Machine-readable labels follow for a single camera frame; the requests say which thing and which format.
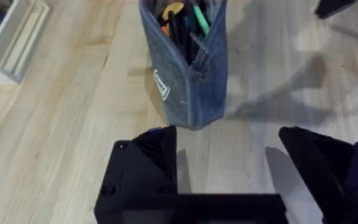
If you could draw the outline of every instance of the white tray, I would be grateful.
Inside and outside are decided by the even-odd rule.
[[[41,0],[15,0],[0,25],[0,85],[23,79],[50,8]]]

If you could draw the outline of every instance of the white label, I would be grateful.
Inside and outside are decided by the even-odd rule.
[[[169,88],[162,82],[161,78],[158,75],[157,69],[154,70],[154,80],[155,80],[155,83],[157,84],[158,90],[160,90],[162,100],[165,101],[168,98],[171,88]]]

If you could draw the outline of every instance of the wooden surface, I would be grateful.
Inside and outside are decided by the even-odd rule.
[[[50,0],[20,86],[0,87],[0,223],[95,223],[118,139],[165,125],[136,1]],[[358,141],[358,3],[232,0],[224,119],[178,130],[182,192],[280,192],[293,223],[321,216],[277,137],[298,125]]]

